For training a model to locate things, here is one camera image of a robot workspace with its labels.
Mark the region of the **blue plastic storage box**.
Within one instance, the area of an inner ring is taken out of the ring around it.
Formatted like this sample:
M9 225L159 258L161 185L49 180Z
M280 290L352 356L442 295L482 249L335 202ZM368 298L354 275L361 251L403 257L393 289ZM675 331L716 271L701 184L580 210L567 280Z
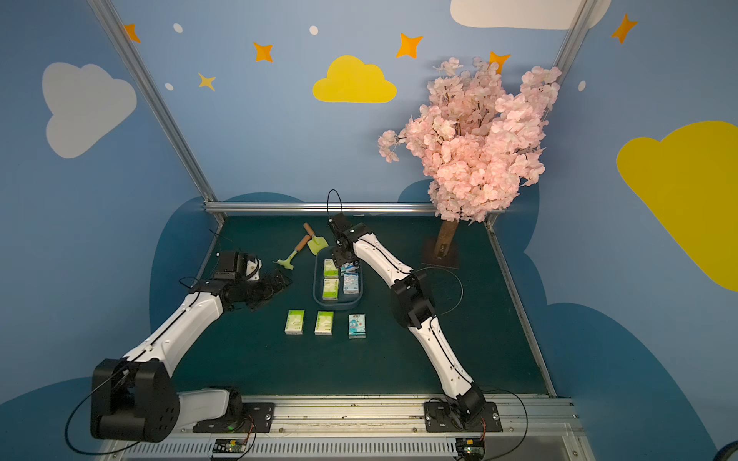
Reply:
M345 295L343 293L343 276L345 274L340 273L338 277L338 280L340 280L338 299L336 301L326 302L322 300L322 287L323 282L326 279L323 277L323 262L325 259L332 259L332 247L324 249L315 257L312 289L313 299L315 300L315 303L317 303L319 307L323 307L332 311L349 311L356 308L359 305L359 302L361 301L364 293L363 272L361 267L359 267L359 271L357 271L356 273L359 274L359 277L361 278L361 282L359 283L361 285L361 292L359 292L359 294L357 295Z

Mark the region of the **green pocket tissue pack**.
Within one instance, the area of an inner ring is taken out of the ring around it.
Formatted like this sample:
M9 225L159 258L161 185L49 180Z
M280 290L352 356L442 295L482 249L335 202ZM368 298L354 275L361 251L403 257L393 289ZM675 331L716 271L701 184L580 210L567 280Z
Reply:
M286 326L284 333L287 335L302 335L305 325L305 311L290 310L286 316Z

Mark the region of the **blue pocket tissue pack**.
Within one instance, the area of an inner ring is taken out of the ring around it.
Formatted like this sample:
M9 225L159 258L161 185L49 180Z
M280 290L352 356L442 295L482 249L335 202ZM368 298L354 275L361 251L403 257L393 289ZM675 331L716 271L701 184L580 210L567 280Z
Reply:
M351 314L348 317L348 337L363 339L366 337L366 320L364 314Z

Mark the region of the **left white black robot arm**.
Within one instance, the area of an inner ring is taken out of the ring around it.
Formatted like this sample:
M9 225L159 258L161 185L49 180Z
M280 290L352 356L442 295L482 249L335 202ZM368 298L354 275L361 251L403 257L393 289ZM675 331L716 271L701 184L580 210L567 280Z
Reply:
M173 431L246 433L249 453L259 433L269 432L273 408L249 407L234 387L179 392L172 377L202 333L238 303L259 307L290 286L281 271L258 277L232 272L216 279L196 280L182 305L140 345L118 359L95 368L91 391L90 434L98 440L118 440L127 449L139 443L159 443Z

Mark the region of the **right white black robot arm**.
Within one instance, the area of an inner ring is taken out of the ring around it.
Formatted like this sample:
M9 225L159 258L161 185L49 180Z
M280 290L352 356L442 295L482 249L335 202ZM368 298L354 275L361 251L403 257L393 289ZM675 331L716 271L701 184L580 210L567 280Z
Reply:
M396 299L392 307L395 320L421 344L455 418L462 426L479 423L487 405L484 391L463 368L445 337L427 277L392 255L365 224L354 226L342 213L329 217L328 224L336 240L334 263L363 262L382 278Z

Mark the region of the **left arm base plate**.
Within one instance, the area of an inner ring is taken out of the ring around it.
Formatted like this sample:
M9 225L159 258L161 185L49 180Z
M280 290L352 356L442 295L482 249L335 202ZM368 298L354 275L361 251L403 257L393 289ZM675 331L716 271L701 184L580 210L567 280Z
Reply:
M198 422L194 433L255 433L271 432L275 403L242 403L240 411L232 408L217 419Z

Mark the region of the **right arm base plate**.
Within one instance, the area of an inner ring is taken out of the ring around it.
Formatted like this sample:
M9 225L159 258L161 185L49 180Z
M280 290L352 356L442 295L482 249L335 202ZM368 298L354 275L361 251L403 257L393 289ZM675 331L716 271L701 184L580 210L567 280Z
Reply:
M476 418L462 417L447 402L431 399L423 403L427 432L502 432L502 420L496 403L488 401Z

